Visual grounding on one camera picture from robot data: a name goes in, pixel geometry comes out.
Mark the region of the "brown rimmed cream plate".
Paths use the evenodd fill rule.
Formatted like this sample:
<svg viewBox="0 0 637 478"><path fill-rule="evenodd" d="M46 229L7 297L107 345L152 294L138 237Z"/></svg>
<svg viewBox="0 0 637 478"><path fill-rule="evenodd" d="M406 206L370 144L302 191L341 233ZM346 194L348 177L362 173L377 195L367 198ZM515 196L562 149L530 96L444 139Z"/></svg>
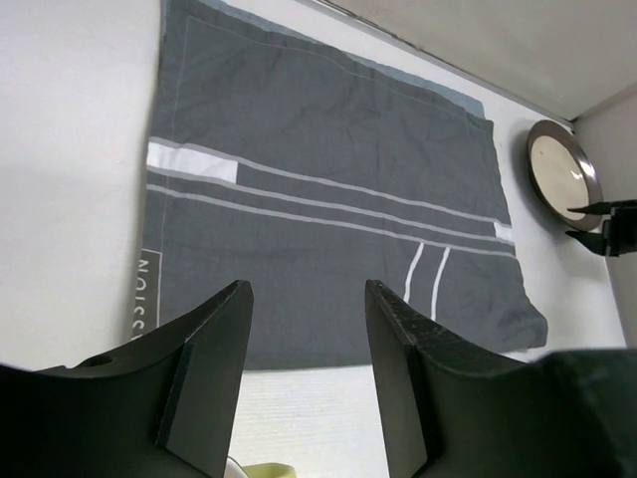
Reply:
<svg viewBox="0 0 637 478"><path fill-rule="evenodd" d="M562 222L583 232L599 226L598 216L581 211L603 200L596 170L566 128L548 119L531 127L527 168L533 191Z"/></svg>

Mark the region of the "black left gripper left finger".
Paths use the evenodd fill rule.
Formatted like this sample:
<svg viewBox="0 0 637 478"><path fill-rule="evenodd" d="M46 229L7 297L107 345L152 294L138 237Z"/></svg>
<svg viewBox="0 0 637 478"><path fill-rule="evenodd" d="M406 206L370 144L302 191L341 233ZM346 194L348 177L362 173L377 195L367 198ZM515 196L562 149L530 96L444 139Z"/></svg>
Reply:
<svg viewBox="0 0 637 478"><path fill-rule="evenodd" d="M220 477L253 315L236 281L75 367L1 369L5 477Z"/></svg>

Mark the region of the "yellow plastic cup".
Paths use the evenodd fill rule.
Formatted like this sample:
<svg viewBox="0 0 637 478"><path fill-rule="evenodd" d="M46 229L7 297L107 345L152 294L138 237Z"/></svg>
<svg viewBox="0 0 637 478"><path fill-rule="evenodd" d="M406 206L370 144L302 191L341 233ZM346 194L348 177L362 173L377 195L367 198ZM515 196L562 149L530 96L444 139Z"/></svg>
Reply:
<svg viewBox="0 0 637 478"><path fill-rule="evenodd" d="M261 463L240 465L229 457L223 474L224 478L296 478L296 470L282 463Z"/></svg>

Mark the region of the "grey striped cloth placemat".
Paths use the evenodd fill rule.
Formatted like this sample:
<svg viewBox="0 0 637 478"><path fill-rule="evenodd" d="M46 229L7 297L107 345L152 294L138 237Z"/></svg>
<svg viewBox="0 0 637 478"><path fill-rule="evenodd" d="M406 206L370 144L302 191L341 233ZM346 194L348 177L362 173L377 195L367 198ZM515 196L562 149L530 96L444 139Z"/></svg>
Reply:
<svg viewBox="0 0 637 478"><path fill-rule="evenodd" d="M253 287L246 366L367 364L364 285L496 353L544 346L480 103L221 1L170 1L132 334Z"/></svg>

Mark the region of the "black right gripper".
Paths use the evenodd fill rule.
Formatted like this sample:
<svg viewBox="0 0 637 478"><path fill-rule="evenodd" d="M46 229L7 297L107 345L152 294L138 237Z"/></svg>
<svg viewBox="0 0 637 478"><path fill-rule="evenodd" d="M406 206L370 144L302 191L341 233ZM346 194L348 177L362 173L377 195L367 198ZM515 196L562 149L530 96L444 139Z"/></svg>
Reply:
<svg viewBox="0 0 637 478"><path fill-rule="evenodd" d="M583 207L569 208L569 212L583 215L609 215L603 222L603 232L568 230L567 236L575 239L596 255L619 257L636 252L636 200L600 201Z"/></svg>

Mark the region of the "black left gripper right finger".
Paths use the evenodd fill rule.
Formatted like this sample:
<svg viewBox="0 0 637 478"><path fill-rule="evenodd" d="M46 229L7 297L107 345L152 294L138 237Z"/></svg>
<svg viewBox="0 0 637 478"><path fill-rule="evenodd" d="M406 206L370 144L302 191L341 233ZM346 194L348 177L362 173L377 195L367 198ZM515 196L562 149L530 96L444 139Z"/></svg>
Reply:
<svg viewBox="0 0 637 478"><path fill-rule="evenodd" d="M484 350L378 281L365 318L393 477L632 477L636 353Z"/></svg>

